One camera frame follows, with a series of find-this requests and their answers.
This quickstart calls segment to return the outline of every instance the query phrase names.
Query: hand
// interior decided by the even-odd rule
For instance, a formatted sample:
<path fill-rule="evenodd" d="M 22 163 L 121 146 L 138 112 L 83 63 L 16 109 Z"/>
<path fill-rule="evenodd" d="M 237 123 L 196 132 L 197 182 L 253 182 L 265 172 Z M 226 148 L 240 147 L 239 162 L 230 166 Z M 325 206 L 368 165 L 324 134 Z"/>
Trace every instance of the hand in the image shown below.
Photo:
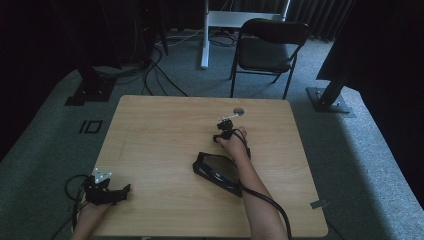
<path fill-rule="evenodd" d="M 240 135 L 240 132 L 241 132 L 241 134 L 243 134 L 244 138 L 246 139 L 246 136 L 247 136 L 246 129 L 242 126 L 242 127 L 239 127 L 238 130 L 239 131 L 236 130 L 235 133 Z M 246 152 L 246 146 L 235 134 L 232 134 L 231 138 L 228 140 L 218 137 L 216 141 L 219 144 L 221 144 L 221 146 L 225 148 L 225 150 L 227 150 L 227 152 L 234 158 L 234 160 L 242 159 L 245 157 L 248 158 L 247 152 Z"/>

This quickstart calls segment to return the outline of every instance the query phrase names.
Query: desk leg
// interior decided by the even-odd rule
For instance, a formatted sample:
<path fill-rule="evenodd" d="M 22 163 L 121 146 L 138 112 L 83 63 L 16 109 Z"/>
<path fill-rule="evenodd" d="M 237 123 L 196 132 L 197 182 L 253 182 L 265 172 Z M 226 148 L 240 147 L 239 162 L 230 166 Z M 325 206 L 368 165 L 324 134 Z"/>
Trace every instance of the desk leg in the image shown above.
<path fill-rule="evenodd" d="M 201 68 L 207 69 L 209 65 L 209 0 L 205 0 L 205 26 L 203 27 L 204 39 L 203 39 L 203 51 L 202 51 L 202 63 Z"/>

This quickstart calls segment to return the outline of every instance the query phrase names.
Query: black curtain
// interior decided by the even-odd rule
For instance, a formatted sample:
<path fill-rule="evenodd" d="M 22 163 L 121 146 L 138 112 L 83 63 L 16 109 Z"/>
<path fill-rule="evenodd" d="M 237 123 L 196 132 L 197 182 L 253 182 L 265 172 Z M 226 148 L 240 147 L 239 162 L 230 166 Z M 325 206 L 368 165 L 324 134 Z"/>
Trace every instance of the black curtain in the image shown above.
<path fill-rule="evenodd" d="M 424 2 L 357 0 L 317 79 L 360 92 L 424 205 Z"/>

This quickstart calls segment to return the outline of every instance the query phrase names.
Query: small black object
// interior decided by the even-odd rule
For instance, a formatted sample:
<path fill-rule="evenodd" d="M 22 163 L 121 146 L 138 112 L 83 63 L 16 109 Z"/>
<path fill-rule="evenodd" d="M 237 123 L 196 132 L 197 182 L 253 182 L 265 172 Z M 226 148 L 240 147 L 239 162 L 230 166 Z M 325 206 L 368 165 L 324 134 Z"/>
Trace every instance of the small black object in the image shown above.
<path fill-rule="evenodd" d="M 193 163 L 193 171 L 228 192 L 242 197 L 237 167 L 229 158 L 199 152 L 196 162 Z"/>
<path fill-rule="evenodd" d="M 94 176 L 89 176 L 84 182 L 85 199 L 95 205 L 112 203 L 116 205 L 117 202 L 127 200 L 127 194 L 130 191 L 131 184 L 125 186 L 122 190 L 110 191 L 110 179 L 103 182 L 95 183 Z"/>
<path fill-rule="evenodd" d="M 218 137 L 223 138 L 225 140 L 230 139 L 231 135 L 233 134 L 233 122 L 230 119 L 224 119 L 222 122 L 218 123 L 216 125 L 219 130 L 222 130 L 222 133 L 220 135 L 214 135 L 213 141 L 217 142 L 216 139 Z"/>

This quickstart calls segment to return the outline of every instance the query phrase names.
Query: wooden table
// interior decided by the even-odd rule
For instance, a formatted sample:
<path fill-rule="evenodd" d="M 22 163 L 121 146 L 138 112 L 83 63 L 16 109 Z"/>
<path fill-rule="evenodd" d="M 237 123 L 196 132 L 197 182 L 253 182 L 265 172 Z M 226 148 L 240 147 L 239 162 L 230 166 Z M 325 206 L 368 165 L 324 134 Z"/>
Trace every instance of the wooden table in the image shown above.
<path fill-rule="evenodd" d="M 96 236 L 249 237 L 241 198 L 195 174 L 199 152 L 226 155 L 212 141 L 218 118 L 241 107 L 252 162 L 285 209 L 295 237 L 327 234 L 290 105 L 282 100 L 123 96 L 96 167 L 111 171 L 111 190 L 131 184 Z"/>

